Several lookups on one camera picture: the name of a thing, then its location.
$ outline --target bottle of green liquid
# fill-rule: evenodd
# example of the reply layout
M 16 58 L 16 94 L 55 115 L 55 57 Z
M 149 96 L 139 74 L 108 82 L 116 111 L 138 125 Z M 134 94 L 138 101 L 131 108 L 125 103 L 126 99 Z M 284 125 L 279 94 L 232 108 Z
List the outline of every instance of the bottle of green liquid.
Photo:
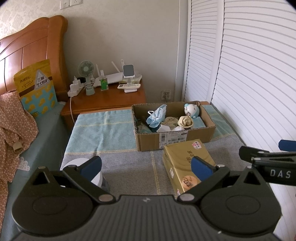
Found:
M 108 81 L 107 81 L 107 77 L 104 75 L 104 71 L 101 70 L 101 76 L 99 78 L 100 82 L 101 82 L 101 91 L 103 90 L 108 90 Z

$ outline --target fan grille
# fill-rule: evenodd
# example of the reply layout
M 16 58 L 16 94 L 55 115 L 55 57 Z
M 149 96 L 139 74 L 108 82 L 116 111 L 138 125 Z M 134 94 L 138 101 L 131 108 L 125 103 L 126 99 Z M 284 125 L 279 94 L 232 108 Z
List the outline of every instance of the fan grille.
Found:
M 82 61 L 78 66 L 78 73 L 82 77 L 91 76 L 94 72 L 94 64 L 90 61 Z

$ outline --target triangle logo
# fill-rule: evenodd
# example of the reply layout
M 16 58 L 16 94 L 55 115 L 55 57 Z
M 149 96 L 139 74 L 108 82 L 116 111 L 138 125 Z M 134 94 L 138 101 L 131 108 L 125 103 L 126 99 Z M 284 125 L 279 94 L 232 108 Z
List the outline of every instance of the triangle logo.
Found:
M 37 70 L 36 79 L 35 79 L 35 90 L 40 89 L 42 86 L 47 85 L 50 83 L 49 78 L 45 76 L 41 70 Z

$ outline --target light switch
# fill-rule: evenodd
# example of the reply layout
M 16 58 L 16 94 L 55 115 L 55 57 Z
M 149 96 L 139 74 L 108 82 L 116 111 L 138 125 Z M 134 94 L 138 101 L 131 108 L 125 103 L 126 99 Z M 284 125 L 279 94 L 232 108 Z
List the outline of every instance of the light switch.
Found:
M 70 0 L 61 0 L 59 3 L 60 10 L 70 7 Z
M 82 4 L 82 0 L 70 0 L 70 6 Z

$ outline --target face mask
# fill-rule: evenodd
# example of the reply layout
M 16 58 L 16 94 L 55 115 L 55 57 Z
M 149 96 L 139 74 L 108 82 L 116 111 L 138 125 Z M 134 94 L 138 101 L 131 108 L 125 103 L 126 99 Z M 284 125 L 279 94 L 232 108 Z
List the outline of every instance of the face mask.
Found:
M 160 107 L 157 108 L 156 111 L 148 111 L 148 114 L 150 115 L 146 123 L 151 127 L 155 128 L 159 126 L 159 124 L 164 121 L 165 119 L 165 113 L 166 113 L 166 104 L 161 105 Z

